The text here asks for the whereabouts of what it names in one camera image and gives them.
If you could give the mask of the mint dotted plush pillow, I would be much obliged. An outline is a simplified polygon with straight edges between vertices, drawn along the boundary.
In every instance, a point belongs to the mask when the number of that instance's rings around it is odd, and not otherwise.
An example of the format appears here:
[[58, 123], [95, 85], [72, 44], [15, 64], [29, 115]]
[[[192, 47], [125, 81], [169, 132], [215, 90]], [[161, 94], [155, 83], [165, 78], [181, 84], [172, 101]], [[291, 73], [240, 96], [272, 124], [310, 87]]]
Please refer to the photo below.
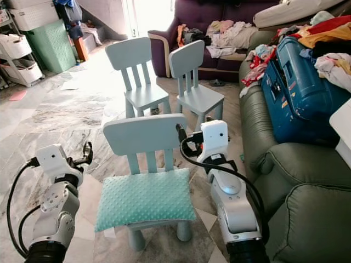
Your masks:
[[189, 168], [106, 178], [95, 232], [146, 221], [196, 220], [189, 181]]

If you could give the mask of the purple sofa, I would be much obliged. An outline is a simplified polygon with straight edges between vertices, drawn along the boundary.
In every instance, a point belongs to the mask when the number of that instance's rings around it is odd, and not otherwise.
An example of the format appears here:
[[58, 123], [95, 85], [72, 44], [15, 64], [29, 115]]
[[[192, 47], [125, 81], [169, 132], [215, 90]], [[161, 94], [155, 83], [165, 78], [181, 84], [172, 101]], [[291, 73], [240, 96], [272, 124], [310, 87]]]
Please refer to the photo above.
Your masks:
[[[253, 22], [256, 13], [273, 7], [281, 0], [175, 0], [174, 18], [163, 30], [150, 30], [151, 64], [158, 77], [169, 78], [168, 55], [178, 48], [178, 27], [198, 28], [206, 32], [208, 26], [216, 20], [234, 22]], [[239, 81], [239, 67], [242, 60], [213, 58], [208, 50], [204, 51], [203, 63], [199, 69], [199, 78], [203, 80]]]

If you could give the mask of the light blue child's chair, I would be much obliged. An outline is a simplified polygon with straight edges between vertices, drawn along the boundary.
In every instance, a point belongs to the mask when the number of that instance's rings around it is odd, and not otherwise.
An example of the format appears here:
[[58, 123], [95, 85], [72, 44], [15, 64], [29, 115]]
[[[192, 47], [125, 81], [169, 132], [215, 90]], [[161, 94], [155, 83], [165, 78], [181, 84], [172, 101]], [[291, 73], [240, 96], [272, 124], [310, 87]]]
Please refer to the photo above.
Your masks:
[[105, 49], [114, 70], [121, 72], [126, 87], [126, 117], [143, 116], [157, 108], [162, 115], [172, 113], [169, 94], [151, 81], [147, 63], [151, 61], [150, 39], [130, 38]]
[[172, 51], [169, 56], [171, 75], [177, 80], [177, 112], [184, 109], [196, 115], [195, 131], [200, 132], [209, 113], [215, 119], [223, 118], [225, 95], [201, 85], [199, 68], [203, 63], [205, 44], [202, 40], [188, 43]]
[[[129, 173], [126, 175], [167, 172], [180, 169], [174, 163], [174, 150], [179, 147], [176, 124], [185, 121], [182, 113], [138, 116], [109, 121], [105, 123], [103, 133], [113, 153], [127, 158]], [[141, 251], [146, 246], [143, 230], [174, 225], [178, 240], [188, 242], [191, 239], [191, 222], [146, 221], [123, 226], [128, 231], [130, 247]]]

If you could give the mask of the pink sheet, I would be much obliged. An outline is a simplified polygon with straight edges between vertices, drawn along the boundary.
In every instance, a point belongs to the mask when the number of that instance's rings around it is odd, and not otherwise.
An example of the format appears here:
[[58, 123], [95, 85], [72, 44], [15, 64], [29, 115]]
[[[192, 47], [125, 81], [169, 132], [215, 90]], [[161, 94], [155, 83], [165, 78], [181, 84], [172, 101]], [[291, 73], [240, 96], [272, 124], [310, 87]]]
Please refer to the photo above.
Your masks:
[[27, 90], [21, 90], [18, 92], [13, 93], [8, 100], [10, 102], [16, 102], [22, 100], [27, 95]]

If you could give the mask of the dark crumpled garment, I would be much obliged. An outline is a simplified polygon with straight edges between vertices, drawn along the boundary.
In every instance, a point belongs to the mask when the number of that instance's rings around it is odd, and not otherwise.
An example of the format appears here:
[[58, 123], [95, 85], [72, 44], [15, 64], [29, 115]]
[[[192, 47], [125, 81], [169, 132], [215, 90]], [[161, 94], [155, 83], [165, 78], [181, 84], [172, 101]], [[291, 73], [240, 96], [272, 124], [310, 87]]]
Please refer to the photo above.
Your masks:
[[198, 28], [185, 28], [182, 33], [183, 44], [190, 44], [191, 42], [196, 42], [202, 40], [205, 46], [211, 45], [211, 37], [201, 32]]

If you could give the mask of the orange wooden board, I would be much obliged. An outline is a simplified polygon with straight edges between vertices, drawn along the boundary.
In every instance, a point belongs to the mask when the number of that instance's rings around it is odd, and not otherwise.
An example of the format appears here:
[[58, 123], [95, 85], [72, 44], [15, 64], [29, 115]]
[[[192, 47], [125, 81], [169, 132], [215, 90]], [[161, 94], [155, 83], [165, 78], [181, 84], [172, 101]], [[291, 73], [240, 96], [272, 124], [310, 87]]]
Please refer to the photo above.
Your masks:
[[86, 48], [84, 38], [83, 37], [75, 38], [73, 40], [73, 47], [75, 47], [77, 51], [78, 59], [81, 62], [86, 62], [89, 58], [89, 52], [88, 52], [88, 49]]

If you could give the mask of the orange garment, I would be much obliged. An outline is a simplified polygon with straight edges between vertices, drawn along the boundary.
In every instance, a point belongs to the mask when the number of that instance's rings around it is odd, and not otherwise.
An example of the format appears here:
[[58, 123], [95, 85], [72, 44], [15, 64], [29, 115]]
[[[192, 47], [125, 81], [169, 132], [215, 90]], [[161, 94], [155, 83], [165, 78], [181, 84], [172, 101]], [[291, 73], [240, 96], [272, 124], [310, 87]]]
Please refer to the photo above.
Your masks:
[[186, 24], [178, 25], [177, 27], [177, 45], [178, 47], [183, 47], [185, 45], [185, 33], [188, 30]]

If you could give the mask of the pink crumpled garment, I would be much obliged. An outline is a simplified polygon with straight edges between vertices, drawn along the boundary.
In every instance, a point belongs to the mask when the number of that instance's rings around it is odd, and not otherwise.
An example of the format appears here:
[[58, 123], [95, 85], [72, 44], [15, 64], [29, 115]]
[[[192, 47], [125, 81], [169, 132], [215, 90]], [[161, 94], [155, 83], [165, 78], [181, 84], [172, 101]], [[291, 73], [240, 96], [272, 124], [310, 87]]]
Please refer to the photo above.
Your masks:
[[223, 33], [228, 30], [228, 28], [232, 27], [235, 24], [232, 20], [216, 20], [213, 21], [207, 28], [208, 35], [212, 35], [213, 33]]

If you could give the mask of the white storage rack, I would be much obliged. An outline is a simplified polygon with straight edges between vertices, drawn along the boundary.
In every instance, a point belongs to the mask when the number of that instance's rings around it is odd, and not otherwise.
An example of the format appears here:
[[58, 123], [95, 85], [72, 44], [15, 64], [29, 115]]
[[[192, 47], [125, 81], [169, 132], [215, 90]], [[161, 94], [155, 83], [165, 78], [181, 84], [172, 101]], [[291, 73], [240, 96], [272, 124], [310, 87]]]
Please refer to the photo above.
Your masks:
[[[14, 33], [15, 35], [23, 35], [23, 33], [19, 30], [18, 26], [15, 24], [10, 13], [3, 6], [0, 7], [0, 18], [1, 18], [1, 26], [0, 26], [1, 34], [9, 35], [10, 33]], [[5, 57], [5, 55], [2, 54], [2, 47], [1, 47], [1, 58], [2, 58], [2, 60], [4, 60], [4, 62], [9, 62], [13, 66], [13, 63], [11, 62], [11, 60], [14, 60], [14, 59], [10, 59], [8, 57]], [[38, 63], [38, 60], [33, 55], [33, 52], [31, 52], [29, 55], [26, 55], [20, 59], [33, 60], [36, 63]], [[39, 83], [44, 78], [45, 78], [45, 75], [40, 80], [35, 81], [32, 85], [30, 85], [30, 86], [28, 85], [27, 87], [31, 87], [31, 86]]]

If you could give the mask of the blue hanging bag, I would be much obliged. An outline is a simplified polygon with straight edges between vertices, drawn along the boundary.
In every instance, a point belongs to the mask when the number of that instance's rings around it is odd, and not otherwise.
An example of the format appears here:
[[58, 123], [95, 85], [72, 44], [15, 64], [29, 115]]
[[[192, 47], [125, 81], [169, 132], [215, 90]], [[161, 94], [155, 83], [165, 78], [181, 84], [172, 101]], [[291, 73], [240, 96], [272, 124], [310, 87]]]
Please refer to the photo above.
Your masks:
[[69, 37], [78, 39], [83, 37], [81, 31], [82, 11], [77, 0], [52, 0], [59, 18], [63, 21]]

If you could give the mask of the white and pink garment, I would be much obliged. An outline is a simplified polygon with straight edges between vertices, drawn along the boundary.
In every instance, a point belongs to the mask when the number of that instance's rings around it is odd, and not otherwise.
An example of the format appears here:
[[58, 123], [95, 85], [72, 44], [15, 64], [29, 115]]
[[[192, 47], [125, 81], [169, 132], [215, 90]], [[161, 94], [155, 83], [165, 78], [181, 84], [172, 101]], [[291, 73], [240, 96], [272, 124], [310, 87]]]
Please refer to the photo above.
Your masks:
[[320, 77], [351, 93], [351, 55], [328, 53], [316, 60], [314, 68]]

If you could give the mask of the white long cushion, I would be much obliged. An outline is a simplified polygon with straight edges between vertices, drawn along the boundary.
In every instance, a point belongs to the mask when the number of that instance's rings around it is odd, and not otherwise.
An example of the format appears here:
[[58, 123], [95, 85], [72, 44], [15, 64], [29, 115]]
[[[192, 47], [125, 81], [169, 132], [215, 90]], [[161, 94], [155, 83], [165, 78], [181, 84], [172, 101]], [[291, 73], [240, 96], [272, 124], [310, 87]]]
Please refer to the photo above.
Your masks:
[[281, 0], [278, 5], [256, 13], [253, 24], [261, 30], [303, 25], [322, 10], [338, 15], [348, 3], [351, 0]]

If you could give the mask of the yellow garment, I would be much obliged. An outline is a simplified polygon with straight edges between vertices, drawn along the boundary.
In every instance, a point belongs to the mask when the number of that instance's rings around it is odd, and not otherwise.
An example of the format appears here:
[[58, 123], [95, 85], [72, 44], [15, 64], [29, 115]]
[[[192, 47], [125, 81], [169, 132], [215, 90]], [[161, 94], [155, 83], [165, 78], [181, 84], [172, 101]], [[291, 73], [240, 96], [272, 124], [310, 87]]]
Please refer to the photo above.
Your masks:
[[341, 42], [351, 41], [351, 22], [332, 28], [326, 32], [311, 33], [306, 37], [301, 37], [298, 42], [307, 48], [314, 48], [321, 42]]

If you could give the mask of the teal garment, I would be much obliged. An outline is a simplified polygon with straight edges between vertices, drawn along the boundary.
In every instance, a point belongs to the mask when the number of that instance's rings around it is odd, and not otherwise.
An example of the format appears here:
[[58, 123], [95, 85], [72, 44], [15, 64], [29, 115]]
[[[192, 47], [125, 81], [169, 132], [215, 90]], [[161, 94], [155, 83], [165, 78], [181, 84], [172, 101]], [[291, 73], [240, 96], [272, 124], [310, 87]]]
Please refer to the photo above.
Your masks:
[[331, 20], [333, 18], [335, 18], [335, 15], [332, 15], [328, 11], [321, 10], [311, 18], [311, 20], [309, 21], [309, 24], [314, 26], [326, 20]]

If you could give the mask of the red garment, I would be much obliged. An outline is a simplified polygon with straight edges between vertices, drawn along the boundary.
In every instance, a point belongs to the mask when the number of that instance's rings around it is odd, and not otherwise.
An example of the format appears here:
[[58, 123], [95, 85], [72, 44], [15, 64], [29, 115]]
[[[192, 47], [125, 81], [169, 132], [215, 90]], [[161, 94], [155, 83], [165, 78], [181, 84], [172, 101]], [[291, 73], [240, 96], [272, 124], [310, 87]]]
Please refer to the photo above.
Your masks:
[[336, 18], [325, 20], [308, 28], [306, 37], [315, 35], [316, 33], [328, 32], [329, 30], [333, 30], [334, 28], [340, 27], [348, 22], [351, 22], [351, 15], [338, 16]]

